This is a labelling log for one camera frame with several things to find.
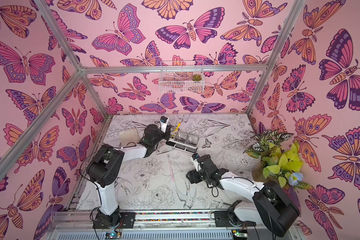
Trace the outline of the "grey toothbrush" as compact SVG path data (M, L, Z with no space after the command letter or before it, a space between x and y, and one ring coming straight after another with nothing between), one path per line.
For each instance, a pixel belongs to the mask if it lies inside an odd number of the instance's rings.
M167 130L168 130L168 132L169 132L169 137L171 137L171 135L172 135L172 134L171 134L172 128L173 128L172 125L169 125L169 126L168 126L168 129L167 129Z

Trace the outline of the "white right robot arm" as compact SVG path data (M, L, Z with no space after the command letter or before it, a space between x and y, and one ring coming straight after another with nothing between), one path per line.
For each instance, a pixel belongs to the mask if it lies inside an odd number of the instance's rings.
M206 183L214 191L231 191L252 203L235 201L228 208L227 217L232 225L244 222L263 224L273 237L284 237L300 216L300 210L284 190L274 181L256 182L217 168L210 155L191 156L195 169L186 175L191 184Z

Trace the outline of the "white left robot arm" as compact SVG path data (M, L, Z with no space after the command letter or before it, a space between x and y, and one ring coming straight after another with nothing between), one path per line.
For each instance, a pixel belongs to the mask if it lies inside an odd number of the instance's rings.
M162 140L170 138L171 128L170 124L164 123L161 123L160 127L155 124L148 125L143 137L135 146L116 148L103 144L95 154L86 170L90 181L96 186L100 199L100 207L93 220L95 230L118 228L121 225L122 217L115 182L122 163L149 157Z

